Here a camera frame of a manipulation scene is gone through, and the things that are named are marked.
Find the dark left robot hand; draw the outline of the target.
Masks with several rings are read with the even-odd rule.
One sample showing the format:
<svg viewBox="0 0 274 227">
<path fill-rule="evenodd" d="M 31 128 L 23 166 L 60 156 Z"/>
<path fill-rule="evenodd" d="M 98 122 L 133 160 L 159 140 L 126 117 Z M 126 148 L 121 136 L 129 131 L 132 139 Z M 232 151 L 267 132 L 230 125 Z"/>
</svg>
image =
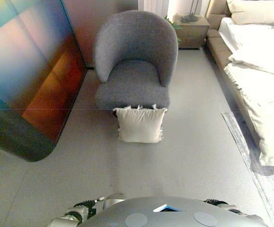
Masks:
<svg viewBox="0 0 274 227">
<path fill-rule="evenodd" d="M 96 215 L 97 209 L 94 208 L 94 206 L 97 203 L 104 201 L 104 199 L 105 197 L 98 197 L 94 200 L 82 201 L 75 204 L 74 207 L 83 208 L 83 217 L 89 219 L 92 216 Z"/>
</svg>

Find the dark right robot hand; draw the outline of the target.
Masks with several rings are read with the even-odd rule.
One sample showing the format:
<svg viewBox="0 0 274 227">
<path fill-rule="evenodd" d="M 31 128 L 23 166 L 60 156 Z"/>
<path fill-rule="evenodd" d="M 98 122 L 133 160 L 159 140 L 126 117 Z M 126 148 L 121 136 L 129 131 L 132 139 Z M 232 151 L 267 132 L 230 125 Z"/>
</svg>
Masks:
<svg viewBox="0 0 274 227">
<path fill-rule="evenodd" d="M 217 200 L 217 199 L 206 199 L 204 200 L 205 203 L 208 203 L 208 204 L 211 204 L 211 205 L 214 205 L 214 206 L 217 206 L 219 208 L 228 208 L 229 207 L 229 204 L 225 201 L 220 201 L 220 200 Z"/>
</svg>

